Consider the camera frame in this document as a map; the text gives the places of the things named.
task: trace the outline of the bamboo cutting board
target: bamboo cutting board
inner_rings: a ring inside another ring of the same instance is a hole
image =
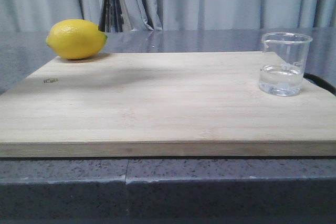
[[[0,156],[336,155],[336,98],[260,91],[261,57],[56,57],[0,95]]]

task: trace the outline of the water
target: water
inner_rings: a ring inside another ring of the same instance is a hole
[[[298,67],[285,63],[281,66],[263,66],[260,71],[259,87],[266,93],[280,96],[299,93],[303,72]]]

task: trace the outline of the gray curtain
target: gray curtain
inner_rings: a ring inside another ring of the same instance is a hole
[[[133,30],[329,27],[336,0],[125,0]],[[102,0],[0,0],[0,31],[48,31],[67,18],[99,22]]]

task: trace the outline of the table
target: table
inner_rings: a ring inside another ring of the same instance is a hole
[[[269,31],[131,31],[102,52],[260,51]],[[306,72],[336,86],[336,28],[286,31],[313,37]],[[0,33],[0,92],[56,56],[46,36]],[[335,223],[335,171],[334,157],[2,158],[0,223]]]

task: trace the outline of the lemon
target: lemon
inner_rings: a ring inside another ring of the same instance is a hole
[[[98,25],[84,19],[66,19],[53,25],[47,45],[66,59],[84,59],[98,53],[107,36]]]

